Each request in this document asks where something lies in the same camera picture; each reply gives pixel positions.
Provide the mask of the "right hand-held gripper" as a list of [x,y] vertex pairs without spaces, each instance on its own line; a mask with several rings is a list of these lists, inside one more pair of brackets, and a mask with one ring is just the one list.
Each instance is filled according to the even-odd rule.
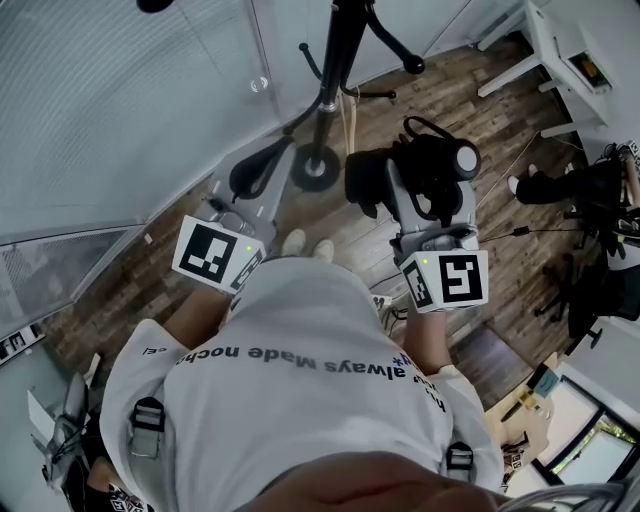
[[488,252],[479,247],[476,196],[469,181],[456,182],[458,205],[449,227],[428,222],[416,211],[392,159],[386,162],[399,232],[391,241],[394,261],[419,313],[483,305],[489,298]]

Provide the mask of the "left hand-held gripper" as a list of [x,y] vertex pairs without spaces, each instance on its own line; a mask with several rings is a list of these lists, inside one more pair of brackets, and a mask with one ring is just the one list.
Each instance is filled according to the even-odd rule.
[[173,270],[223,293],[241,290],[276,237],[293,142],[249,144],[221,160],[196,213],[183,219]]

